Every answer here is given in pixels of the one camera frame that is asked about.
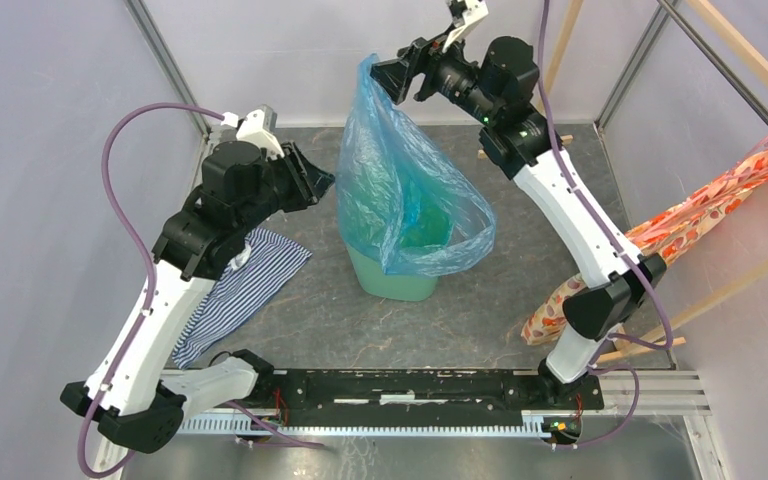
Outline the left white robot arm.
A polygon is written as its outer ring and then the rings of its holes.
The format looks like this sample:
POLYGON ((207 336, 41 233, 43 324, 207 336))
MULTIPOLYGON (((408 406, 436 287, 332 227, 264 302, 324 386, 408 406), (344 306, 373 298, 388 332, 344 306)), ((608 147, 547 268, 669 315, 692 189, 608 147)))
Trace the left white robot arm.
POLYGON ((257 408, 272 399, 272 367, 253 354, 178 379, 162 371, 191 314, 243 253, 246 236, 278 211, 317 204, 334 184, 294 143, 281 149, 270 159, 244 141, 214 148, 201 183, 165 222, 151 274, 114 346, 86 381, 64 387, 61 402, 112 443, 151 454, 205 410, 237 400, 257 408))

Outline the blue plastic trash bag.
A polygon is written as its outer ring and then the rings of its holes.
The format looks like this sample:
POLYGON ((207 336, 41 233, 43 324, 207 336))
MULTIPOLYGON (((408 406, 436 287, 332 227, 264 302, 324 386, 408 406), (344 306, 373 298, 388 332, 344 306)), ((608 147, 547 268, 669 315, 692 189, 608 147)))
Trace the blue plastic trash bag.
POLYGON ((378 60, 371 54, 359 63, 343 130, 336 174, 340 236, 346 242, 354 228, 382 226, 388 215, 394 217, 388 229, 393 236, 404 207, 426 198, 450 214, 453 232, 448 246, 420 258, 420 265, 436 277, 468 270, 492 251, 496 215, 449 156, 370 76, 378 60))

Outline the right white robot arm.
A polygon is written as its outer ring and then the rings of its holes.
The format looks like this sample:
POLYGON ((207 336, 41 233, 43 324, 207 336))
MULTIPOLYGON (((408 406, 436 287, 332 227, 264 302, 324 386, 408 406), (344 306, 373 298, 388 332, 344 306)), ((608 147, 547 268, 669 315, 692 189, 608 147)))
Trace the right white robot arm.
POLYGON ((559 136, 532 104, 540 71, 525 41, 498 37, 482 62, 469 62, 462 42, 418 38, 396 58, 374 63, 370 76, 395 103, 422 76, 416 101, 439 94, 478 120, 489 159, 540 208, 571 253, 585 288, 562 302, 567 325, 541 361, 537 382, 545 405, 566 406, 602 345, 663 276, 665 261, 643 254, 579 179, 559 136))

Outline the green plastic trash bin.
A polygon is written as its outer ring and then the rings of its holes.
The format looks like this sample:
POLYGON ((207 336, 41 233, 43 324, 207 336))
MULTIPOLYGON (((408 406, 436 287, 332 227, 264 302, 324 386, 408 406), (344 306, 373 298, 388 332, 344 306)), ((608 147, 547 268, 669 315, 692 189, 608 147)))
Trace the green plastic trash bin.
POLYGON ((449 213, 424 198, 407 205, 388 235, 388 215, 379 227, 356 227, 345 242, 362 289, 382 299, 421 302, 434 292, 438 278, 426 272, 419 259, 448 246, 453 232, 449 213))

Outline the blue white striped cloth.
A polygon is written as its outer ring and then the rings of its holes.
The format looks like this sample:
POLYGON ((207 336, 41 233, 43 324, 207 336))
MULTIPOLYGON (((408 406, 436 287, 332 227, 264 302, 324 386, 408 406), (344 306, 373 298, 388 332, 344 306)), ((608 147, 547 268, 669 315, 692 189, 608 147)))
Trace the blue white striped cloth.
POLYGON ((254 317, 310 260, 312 252, 281 234, 257 228, 245 239, 244 263, 232 261, 199 302, 171 353, 190 368, 209 348, 254 317))

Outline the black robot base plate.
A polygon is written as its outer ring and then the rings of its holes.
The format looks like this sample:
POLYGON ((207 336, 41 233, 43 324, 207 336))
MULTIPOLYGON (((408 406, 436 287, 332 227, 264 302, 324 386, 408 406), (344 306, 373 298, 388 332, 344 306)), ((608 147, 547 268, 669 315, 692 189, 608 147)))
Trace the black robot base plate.
POLYGON ((288 427, 516 426, 523 412, 600 410, 599 380, 554 386, 534 370, 287 369, 260 377, 240 405, 288 427))

